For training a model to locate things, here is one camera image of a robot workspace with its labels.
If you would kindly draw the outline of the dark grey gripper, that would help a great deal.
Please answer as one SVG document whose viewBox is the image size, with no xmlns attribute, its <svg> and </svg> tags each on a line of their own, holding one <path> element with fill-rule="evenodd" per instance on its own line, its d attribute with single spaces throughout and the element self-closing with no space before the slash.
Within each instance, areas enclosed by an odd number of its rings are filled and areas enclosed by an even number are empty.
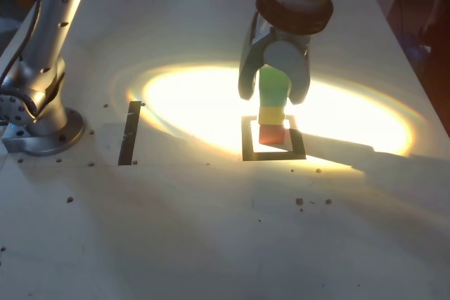
<svg viewBox="0 0 450 300">
<path fill-rule="evenodd" d="M 271 25 L 258 25 L 254 16 L 240 56 L 238 92 L 249 100 L 255 91 L 255 77 L 264 62 L 287 75 L 290 80 L 289 100 L 293 105 L 304 102 L 309 91 L 310 36 L 297 35 Z"/>
</svg>

